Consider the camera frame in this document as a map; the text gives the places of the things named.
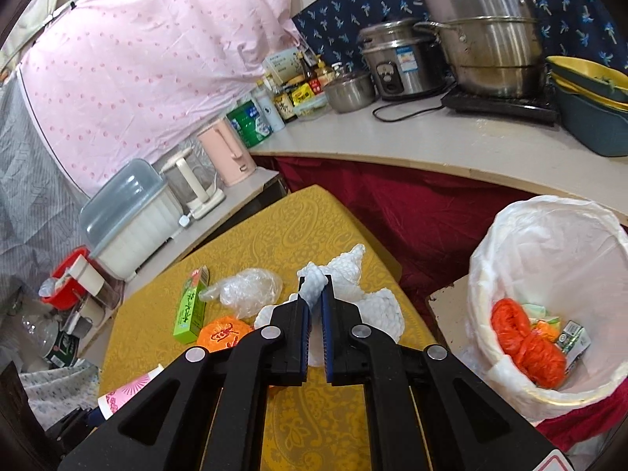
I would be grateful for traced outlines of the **yellow label jar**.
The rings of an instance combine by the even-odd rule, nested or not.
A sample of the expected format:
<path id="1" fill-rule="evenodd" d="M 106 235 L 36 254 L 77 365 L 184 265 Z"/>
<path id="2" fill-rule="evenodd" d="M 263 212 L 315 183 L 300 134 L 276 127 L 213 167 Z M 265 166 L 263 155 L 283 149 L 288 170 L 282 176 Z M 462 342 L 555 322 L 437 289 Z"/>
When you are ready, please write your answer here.
<path id="1" fill-rule="evenodd" d="M 315 97 L 314 90 L 303 75 L 296 75 L 287 82 L 287 94 L 290 96 L 293 106 L 301 105 Z"/>

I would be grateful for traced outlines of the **green yellow snack wrapper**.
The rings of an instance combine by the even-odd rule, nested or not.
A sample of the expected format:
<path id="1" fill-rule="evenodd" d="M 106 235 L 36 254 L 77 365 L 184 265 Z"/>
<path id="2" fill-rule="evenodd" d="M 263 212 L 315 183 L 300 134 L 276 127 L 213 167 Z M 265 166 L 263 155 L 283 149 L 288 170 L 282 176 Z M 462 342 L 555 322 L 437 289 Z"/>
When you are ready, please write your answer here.
<path id="1" fill-rule="evenodd" d="M 534 334 L 555 343 L 562 330 L 562 320 L 559 316 L 552 315 L 545 306 L 525 303 L 522 305 L 524 313 L 530 321 L 530 327 Z"/>

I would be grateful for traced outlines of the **green tin can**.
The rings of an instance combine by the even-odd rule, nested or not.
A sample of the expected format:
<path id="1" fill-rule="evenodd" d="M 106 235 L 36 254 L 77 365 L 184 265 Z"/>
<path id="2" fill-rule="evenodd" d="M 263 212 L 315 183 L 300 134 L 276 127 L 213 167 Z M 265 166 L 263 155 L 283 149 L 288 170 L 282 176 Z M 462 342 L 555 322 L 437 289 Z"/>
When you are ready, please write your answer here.
<path id="1" fill-rule="evenodd" d="M 227 120 L 248 149 L 259 145 L 272 134 L 272 129 L 252 100 L 247 100 L 227 112 Z"/>

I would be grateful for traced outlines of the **dark soy sauce bottle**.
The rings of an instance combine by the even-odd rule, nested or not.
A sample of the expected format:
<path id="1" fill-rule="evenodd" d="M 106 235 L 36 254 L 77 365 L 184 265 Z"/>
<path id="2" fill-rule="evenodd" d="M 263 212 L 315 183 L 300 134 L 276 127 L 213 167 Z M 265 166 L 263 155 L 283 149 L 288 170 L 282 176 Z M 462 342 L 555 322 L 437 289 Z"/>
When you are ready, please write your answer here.
<path id="1" fill-rule="evenodd" d="M 290 96 L 275 82 L 272 75 L 268 75 L 268 73 L 266 73 L 264 82 L 266 83 L 269 91 L 272 93 L 272 101 L 274 101 L 275 107 L 283 121 L 285 123 L 289 123 L 296 120 L 297 115 L 295 114 Z"/>

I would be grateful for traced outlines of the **white bottle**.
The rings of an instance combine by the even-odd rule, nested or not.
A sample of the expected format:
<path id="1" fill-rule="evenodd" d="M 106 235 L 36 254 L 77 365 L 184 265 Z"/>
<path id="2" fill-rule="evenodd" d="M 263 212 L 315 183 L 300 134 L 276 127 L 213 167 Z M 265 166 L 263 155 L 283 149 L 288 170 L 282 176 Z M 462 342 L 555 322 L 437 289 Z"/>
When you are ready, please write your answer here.
<path id="1" fill-rule="evenodd" d="M 272 96 L 269 94 L 264 82 L 257 81 L 256 88 L 252 91 L 253 98 L 256 99 L 257 106 L 264 115 L 272 132 L 276 133 L 285 128 L 285 122 L 279 114 Z"/>

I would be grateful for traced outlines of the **green white milk carton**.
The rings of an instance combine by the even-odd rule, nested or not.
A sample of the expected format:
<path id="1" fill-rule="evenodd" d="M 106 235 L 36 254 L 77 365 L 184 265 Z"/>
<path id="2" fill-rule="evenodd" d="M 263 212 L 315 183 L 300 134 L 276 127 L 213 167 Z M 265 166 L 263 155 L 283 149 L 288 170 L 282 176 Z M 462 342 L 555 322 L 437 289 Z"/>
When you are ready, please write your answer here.
<path id="1" fill-rule="evenodd" d="M 567 322 L 560 333 L 556 346 L 565 357 L 566 374 L 570 374 L 581 355 L 589 349 L 591 338 L 586 328 L 574 320 Z"/>

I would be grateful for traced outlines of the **steel rice cooker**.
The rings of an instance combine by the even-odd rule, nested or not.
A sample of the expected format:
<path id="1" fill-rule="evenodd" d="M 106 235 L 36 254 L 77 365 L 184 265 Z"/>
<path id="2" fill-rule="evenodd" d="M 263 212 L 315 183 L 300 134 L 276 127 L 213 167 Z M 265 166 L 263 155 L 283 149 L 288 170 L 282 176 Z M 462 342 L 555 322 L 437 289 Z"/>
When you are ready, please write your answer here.
<path id="1" fill-rule="evenodd" d="M 429 32 L 417 31 L 417 19 L 374 24 L 358 35 L 362 57 L 385 101 L 441 94 L 448 66 L 441 44 Z"/>

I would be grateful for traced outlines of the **red plastic basin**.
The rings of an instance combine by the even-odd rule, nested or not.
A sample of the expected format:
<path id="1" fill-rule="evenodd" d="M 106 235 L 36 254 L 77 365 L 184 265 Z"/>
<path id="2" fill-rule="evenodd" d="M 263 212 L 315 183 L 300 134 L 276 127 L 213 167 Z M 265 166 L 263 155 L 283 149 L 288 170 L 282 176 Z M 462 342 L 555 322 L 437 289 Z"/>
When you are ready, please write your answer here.
<path id="1" fill-rule="evenodd" d="M 87 255 L 87 247 L 77 247 L 57 265 L 57 268 L 52 271 L 50 276 L 52 281 L 50 294 L 44 294 L 43 292 L 39 294 L 39 298 L 42 302 L 60 312 L 72 309 L 72 307 L 79 302 L 84 294 L 86 294 L 86 289 L 70 275 L 69 268 L 79 257 L 87 258 Z"/>

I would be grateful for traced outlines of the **white glass electric kettle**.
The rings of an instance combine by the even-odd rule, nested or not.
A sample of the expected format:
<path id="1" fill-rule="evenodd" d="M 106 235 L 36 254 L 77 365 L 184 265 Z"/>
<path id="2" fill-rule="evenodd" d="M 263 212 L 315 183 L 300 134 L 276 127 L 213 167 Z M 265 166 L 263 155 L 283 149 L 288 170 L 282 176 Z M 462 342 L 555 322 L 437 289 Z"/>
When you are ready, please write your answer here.
<path id="1" fill-rule="evenodd" d="M 218 187 L 218 175 L 202 165 L 192 147 L 169 156 L 159 174 L 172 188 L 178 200 L 187 207 L 190 217 L 200 220 L 226 199 Z"/>

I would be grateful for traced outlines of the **white paper towel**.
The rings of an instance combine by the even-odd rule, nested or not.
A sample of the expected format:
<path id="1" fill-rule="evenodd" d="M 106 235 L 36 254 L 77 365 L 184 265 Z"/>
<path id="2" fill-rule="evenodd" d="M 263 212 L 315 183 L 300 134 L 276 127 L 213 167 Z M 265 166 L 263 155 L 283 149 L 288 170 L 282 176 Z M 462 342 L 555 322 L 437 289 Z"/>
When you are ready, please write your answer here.
<path id="1" fill-rule="evenodd" d="M 323 367 L 323 328 L 321 327 L 321 303 L 317 294 L 323 292 L 328 283 L 338 300 L 356 305 L 364 323 L 382 330 L 398 343 L 405 331 L 401 307 L 390 289 L 365 292 L 361 288 L 362 261 L 365 254 L 362 243 L 350 251 L 332 258 L 327 265 L 317 266 L 310 261 L 297 271 L 298 279 L 303 280 L 299 294 L 303 294 L 311 313 L 312 329 L 309 336 L 308 365 Z"/>

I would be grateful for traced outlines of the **large steel steamer pot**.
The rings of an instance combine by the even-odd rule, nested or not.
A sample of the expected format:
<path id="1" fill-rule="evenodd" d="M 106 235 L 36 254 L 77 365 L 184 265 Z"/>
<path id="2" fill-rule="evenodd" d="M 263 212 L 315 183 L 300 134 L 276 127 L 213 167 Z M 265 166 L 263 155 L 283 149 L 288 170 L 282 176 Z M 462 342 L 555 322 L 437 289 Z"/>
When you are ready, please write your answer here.
<path id="1" fill-rule="evenodd" d="M 435 35 L 456 82 L 481 96 L 519 98 L 542 85 L 537 0 L 423 0 L 430 18 L 414 29 Z"/>

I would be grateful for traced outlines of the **red plastic bag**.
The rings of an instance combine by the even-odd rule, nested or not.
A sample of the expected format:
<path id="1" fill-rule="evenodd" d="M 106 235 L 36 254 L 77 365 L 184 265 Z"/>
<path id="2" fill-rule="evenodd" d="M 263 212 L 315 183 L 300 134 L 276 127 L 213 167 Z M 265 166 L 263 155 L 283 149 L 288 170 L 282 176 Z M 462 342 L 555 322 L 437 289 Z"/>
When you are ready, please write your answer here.
<path id="1" fill-rule="evenodd" d="M 556 389 L 564 382 L 565 355 L 531 325 L 522 305 L 510 298 L 497 301 L 492 308 L 491 324 L 501 350 L 533 384 Z"/>

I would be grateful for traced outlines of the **green toothpaste box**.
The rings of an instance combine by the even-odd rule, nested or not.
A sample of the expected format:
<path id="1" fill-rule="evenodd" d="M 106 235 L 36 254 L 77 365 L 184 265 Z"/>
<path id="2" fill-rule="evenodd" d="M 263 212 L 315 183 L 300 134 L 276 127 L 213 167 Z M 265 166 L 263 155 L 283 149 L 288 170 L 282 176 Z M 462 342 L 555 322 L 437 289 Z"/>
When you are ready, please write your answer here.
<path id="1" fill-rule="evenodd" d="M 200 293 L 208 287 L 209 280 L 209 269 L 205 266 L 195 269 L 186 279 L 172 332 L 183 345 L 195 342 L 203 327 L 205 301 L 200 300 Z"/>

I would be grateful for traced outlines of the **orange printed plastic bag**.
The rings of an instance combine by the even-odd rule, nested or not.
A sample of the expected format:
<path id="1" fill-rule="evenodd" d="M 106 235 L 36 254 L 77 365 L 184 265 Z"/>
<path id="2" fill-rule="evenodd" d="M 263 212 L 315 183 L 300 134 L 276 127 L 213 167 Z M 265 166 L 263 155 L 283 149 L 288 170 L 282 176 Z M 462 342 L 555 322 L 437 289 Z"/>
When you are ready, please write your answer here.
<path id="1" fill-rule="evenodd" d="M 210 353 L 235 347 L 252 332 L 246 322 L 231 316 L 221 317 L 208 323 L 199 333 L 196 345 Z"/>

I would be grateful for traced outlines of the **clear plastic bag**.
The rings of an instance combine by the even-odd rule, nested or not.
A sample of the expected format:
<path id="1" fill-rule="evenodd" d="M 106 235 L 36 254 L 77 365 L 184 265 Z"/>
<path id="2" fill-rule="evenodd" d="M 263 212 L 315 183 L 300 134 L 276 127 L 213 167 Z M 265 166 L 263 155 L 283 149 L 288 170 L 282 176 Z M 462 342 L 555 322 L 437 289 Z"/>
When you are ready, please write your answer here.
<path id="1" fill-rule="evenodd" d="M 206 287 L 200 293 L 200 300 L 218 301 L 236 318 L 249 319 L 265 306 L 276 304 L 282 289 L 283 282 L 278 274 L 262 268 L 247 268 Z"/>

